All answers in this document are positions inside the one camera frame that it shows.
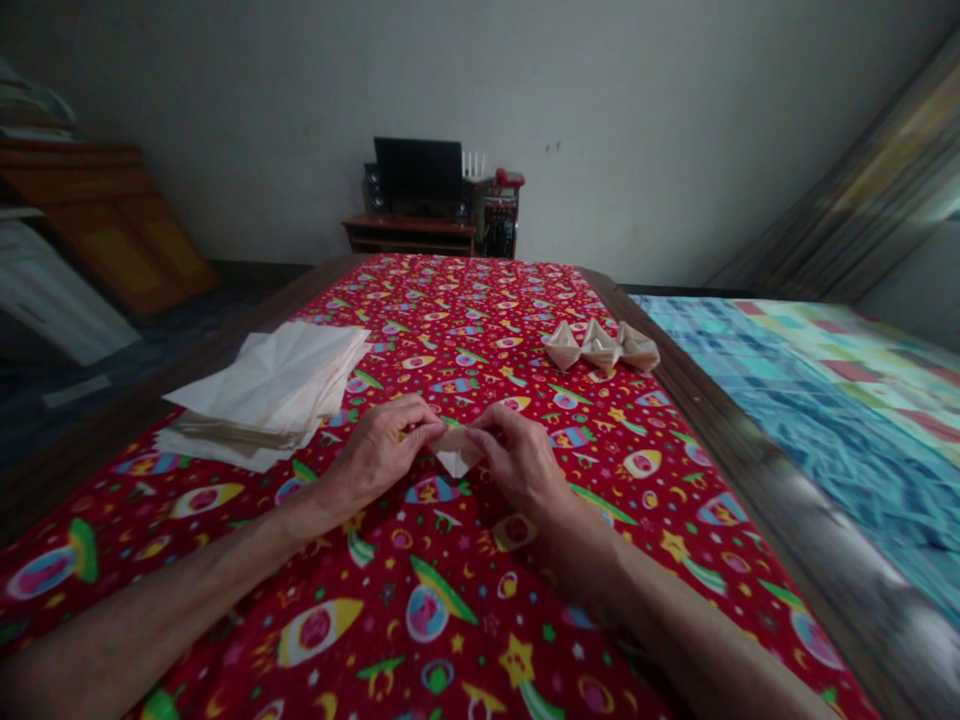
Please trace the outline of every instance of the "wooden cabinet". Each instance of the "wooden cabinet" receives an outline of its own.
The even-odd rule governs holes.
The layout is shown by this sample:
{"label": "wooden cabinet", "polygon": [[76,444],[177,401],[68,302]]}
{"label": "wooden cabinet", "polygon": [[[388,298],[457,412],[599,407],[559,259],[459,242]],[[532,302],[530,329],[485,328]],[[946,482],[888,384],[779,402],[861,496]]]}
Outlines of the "wooden cabinet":
{"label": "wooden cabinet", "polygon": [[154,315],[187,299],[187,294],[114,208],[84,203],[46,209],[47,219],[70,238],[77,263],[137,315]]}
{"label": "wooden cabinet", "polygon": [[133,146],[0,140],[2,198],[38,207],[65,254],[153,315],[219,284]]}
{"label": "wooden cabinet", "polygon": [[163,198],[130,198],[117,207],[188,296],[199,295],[217,284],[217,276]]}

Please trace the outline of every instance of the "table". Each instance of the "table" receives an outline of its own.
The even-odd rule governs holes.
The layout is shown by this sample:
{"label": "table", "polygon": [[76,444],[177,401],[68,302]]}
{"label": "table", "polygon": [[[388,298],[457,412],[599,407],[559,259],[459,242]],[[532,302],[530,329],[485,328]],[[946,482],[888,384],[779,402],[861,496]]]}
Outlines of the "table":
{"label": "table", "polygon": [[475,257],[477,224],[469,218],[362,213],[341,220],[355,253],[413,252]]}
{"label": "table", "polygon": [[[0,540],[38,522],[170,406],[160,396],[228,365],[249,332],[270,331],[366,258],[301,277],[0,478]],[[614,317],[658,342],[656,376],[885,715],[948,716],[958,706],[949,627],[742,411],[608,277],[582,270]]]}

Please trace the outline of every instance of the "patterned tablecloth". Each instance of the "patterned tablecloth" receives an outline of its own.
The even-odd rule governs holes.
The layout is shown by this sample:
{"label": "patterned tablecloth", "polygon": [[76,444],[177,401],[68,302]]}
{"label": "patterned tablecloth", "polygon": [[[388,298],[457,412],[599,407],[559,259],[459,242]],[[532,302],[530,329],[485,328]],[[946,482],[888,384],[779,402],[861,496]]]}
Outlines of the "patterned tablecloth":
{"label": "patterned tablecloth", "polygon": [[[0,555],[3,655],[315,482],[365,409],[419,392],[451,423],[493,402],[542,422],[567,479],[618,532],[838,712],[873,716],[659,383],[622,365],[561,373],[547,359],[560,320],[578,339],[590,317],[615,325],[576,269],[382,255],[296,317],[374,333],[340,415],[266,475],[158,455],[146,433]],[[670,715],[646,653],[564,601],[537,541],[483,463],[452,480],[424,453],[239,602],[135,714]]]}

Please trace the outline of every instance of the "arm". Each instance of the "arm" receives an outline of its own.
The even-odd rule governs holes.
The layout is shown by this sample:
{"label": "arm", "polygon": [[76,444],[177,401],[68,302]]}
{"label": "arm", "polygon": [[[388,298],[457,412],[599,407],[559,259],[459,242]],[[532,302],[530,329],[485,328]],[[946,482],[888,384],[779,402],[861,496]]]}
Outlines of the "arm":
{"label": "arm", "polygon": [[[501,444],[492,434],[499,428]],[[610,608],[701,717],[833,717],[806,685],[686,583],[622,538],[570,489],[546,432],[502,405],[468,431],[550,560]]]}
{"label": "arm", "polygon": [[237,601],[379,497],[445,429],[417,395],[367,412],[320,483],[11,658],[0,669],[0,704],[10,717],[123,715]]}

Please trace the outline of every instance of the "white paper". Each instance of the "white paper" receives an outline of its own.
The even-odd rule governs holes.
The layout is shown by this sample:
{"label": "white paper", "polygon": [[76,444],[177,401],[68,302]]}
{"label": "white paper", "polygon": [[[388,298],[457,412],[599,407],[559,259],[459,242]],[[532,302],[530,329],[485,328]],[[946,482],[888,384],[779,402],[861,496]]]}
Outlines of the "white paper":
{"label": "white paper", "polygon": [[604,372],[610,372],[620,359],[623,348],[620,343],[607,335],[596,318],[590,319],[587,332],[580,348],[583,359],[596,365]]}
{"label": "white paper", "polygon": [[623,348],[622,359],[628,365],[650,372],[660,364],[660,351],[657,349],[657,344],[622,320],[617,342]]}
{"label": "white paper", "polygon": [[430,445],[437,460],[455,480],[462,478],[483,459],[483,453],[467,439],[466,433],[467,429],[463,427],[449,428],[443,437]]}
{"label": "white paper", "polygon": [[[296,324],[307,328],[326,327],[306,323]],[[346,330],[349,331],[346,336],[340,332],[332,334],[321,332],[320,335],[333,336],[332,342],[326,344],[317,342],[318,333],[313,330],[303,330],[300,327],[284,330],[285,333],[293,332],[296,336],[292,350],[287,343],[289,352],[286,352],[286,355],[283,346],[289,338],[286,340],[280,338],[278,342],[274,338],[276,333],[273,335],[251,333],[240,348],[234,366],[240,364],[245,358],[255,358],[259,365],[254,369],[258,369],[265,367],[265,359],[270,359],[278,363],[275,375],[289,380],[290,377],[296,377],[296,373],[285,372],[282,358],[291,357],[293,362],[310,367],[312,377],[301,387],[292,388],[290,392],[278,390],[275,383],[269,387],[267,391],[274,392],[276,397],[282,397],[284,394],[286,397],[259,427],[210,417],[198,413],[194,407],[187,406],[187,413],[157,434],[154,447],[160,452],[219,460],[261,473],[269,470],[276,462],[289,459],[297,450],[306,447],[313,440],[324,421],[336,416],[340,411],[350,374],[372,347],[363,342],[369,335],[367,331],[356,328]],[[304,335],[313,336],[306,338],[306,344],[312,344],[314,347],[312,356],[303,348]],[[343,342],[344,337],[348,338],[346,344]],[[278,344],[281,346],[279,350],[270,351],[271,345]],[[340,351],[329,352],[330,345]],[[232,386],[230,377],[250,378],[252,376],[249,372],[230,373],[230,369],[180,388],[168,395],[167,399],[185,400],[195,407],[223,407],[222,403],[217,404],[222,398],[206,397],[206,393],[226,392],[230,389],[234,395],[243,395],[248,389]]]}
{"label": "white paper", "polygon": [[580,346],[566,320],[561,321],[553,335],[547,338],[546,350],[561,370],[567,370],[580,358]]}
{"label": "white paper", "polygon": [[369,335],[359,328],[284,323],[230,367],[164,397],[239,427],[302,430],[312,419],[316,399],[314,394],[306,406],[304,388],[326,387]]}

